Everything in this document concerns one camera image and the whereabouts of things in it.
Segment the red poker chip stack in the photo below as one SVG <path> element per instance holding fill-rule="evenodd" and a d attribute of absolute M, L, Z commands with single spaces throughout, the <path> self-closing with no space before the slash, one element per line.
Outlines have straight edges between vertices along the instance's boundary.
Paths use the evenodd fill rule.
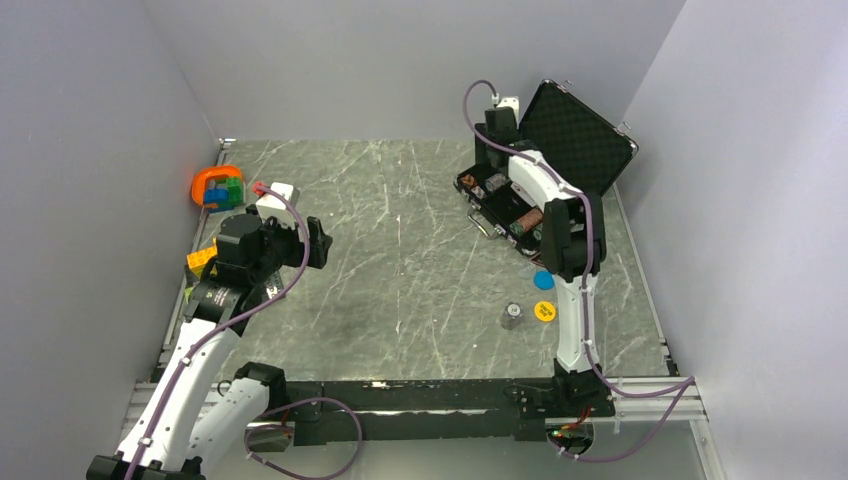
<path fill-rule="evenodd" d="M 543 221 L 543 212 L 538 207 L 533 207 L 516 221 L 519 221 L 524 226 L 527 233 Z"/>

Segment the black poker chip case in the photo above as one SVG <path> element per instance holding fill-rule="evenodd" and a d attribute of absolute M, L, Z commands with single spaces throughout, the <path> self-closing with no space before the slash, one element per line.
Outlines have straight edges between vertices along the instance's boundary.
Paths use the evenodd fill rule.
<path fill-rule="evenodd" d="M 552 80 L 537 88 L 525 113 L 516 113 L 519 132 L 539 150 L 554 170 L 574 187 L 596 196 L 604 195 L 638 152 L 638 145 Z M 539 255 L 541 227 L 516 238 L 509 225 L 537 207 L 517 184 L 508 184 L 493 193 L 484 181 L 501 173 L 497 169 L 472 165 L 453 180 L 455 189 L 494 227 L 495 238 L 503 236 L 523 256 Z M 487 196 L 480 200 L 471 193 L 479 185 Z"/>

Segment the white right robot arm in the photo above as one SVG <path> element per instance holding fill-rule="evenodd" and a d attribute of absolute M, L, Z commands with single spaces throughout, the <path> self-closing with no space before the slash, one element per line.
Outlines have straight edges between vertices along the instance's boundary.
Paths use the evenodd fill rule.
<path fill-rule="evenodd" d="M 516 109 L 499 102 L 473 126 L 482 158 L 504 171 L 541 209 L 538 259 L 553 277 L 559 335 L 551 399 L 572 416 L 609 388 L 596 361 L 594 293 L 605 254 L 598 200 L 572 186 L 533 147 L 519 147 Z"/>

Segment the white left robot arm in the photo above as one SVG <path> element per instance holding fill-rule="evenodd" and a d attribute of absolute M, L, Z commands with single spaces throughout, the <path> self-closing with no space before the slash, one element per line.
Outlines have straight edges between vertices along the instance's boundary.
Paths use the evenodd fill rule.
<path fill-rule="evenodd" d="M 266 284 L 283 267 L 321 269 L 333 243 L 316 217 L 287 227 L 253 209 L 226 218 L 185 306 L 176 348 L 143 413 L 112 455 L 93 458 L 89 479 L 203 479 L 253 417 L 279 417 L 289 399 L 282 369 L 247 363 L 223 400 L 201 409 L 249 318 L 271 302 Z"/>

